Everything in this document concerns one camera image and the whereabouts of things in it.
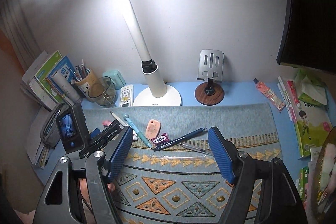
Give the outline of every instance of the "dark blue pen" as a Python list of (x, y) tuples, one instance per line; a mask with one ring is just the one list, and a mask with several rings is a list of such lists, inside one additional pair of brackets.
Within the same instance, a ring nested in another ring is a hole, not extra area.
[(191, 138), (195, 137), (196, 135), (198, 135), (199, 133), (203, 132), (206, 129), (207, 129), (206, 127), (199, 128), (199, 129), (197, 129), (197, 130), (195, 130), (193, 132), (188, 133), (187, 135), (184, 135), (184, 136), (182, 136), (182, 137), (180, 137), (178, 139), (172, 140), (169, 143), (164, 143), (163, 145), (155, 147), (153, 150), (154, 151), (160, 151), (160, 150), (165, 149), (167, 147), (171, 147), (173, 145), (179, 144), (179, 143), (181, 143), (183, 141), (190, 140)]

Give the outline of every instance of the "clear gray pen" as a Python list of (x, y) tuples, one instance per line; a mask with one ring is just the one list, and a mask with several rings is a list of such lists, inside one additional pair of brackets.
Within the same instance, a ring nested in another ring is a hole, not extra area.
[(196, 151), (196, 152), (199, 152), (199, 153), (202, 153), (202, 154), (206, 154), (208, 156), (212, 156), (213, 157), (213, 153), (211, 151), (207, 152), (206, 150), (204, 150), (202, 148), (199, 148), (197, 146), (186, 144), (186, 143), (179, 143), (179, 145), (181, 145), (184, 148), (190, 149), (192, 151)]

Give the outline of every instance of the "orange tube of cream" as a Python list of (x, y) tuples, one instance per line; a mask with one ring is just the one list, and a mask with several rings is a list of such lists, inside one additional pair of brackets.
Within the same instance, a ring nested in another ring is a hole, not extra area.
[(283, 110), (283, 108), (286, 106), (285, 103), (281, 101), (279, 97), (276, 96), (274, 91), (271, 90), (268, 86), (266, 86), (263, 82), (257, 79), (254, 79), (253, 81), (255, 83), (257, 90), (259, 90), (263, 95), (265, 95), (268, 98), (268, 100), (271, 101), (272, 105), (274, 105), (279, 110), (279, 112), (281, 112), (281, 110)]

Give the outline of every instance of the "light blue pen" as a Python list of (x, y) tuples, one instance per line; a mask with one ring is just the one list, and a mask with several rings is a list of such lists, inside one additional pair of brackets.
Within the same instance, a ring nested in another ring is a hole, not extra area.
[(142, 132), (138, 130), (135, 124), (131, 121), (131, 119), (129, 118), (129, 115), (124, 114), (123, 118), (126, 122), (128, 122), (129, 126), (134, 129), (136, 134), (138, 134), (138, 137), (145, 143), (145, 145), (147, 145), (149, 148), (153, 148), (149, 140), (145, 137), (145, 135), (142, 134)]

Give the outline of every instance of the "round wooden base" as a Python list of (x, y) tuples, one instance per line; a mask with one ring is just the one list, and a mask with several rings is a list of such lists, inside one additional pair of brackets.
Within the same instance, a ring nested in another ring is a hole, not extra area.
[(208, 83), (202, 83), (195, 89), (195, 98), (201, 104), (206, 106), (217, 105), (224, 98), (224, 90), (219, 84), (213, 83), (215, 93), (213, 95), (206, 95), (204, 89), (207, 85)]

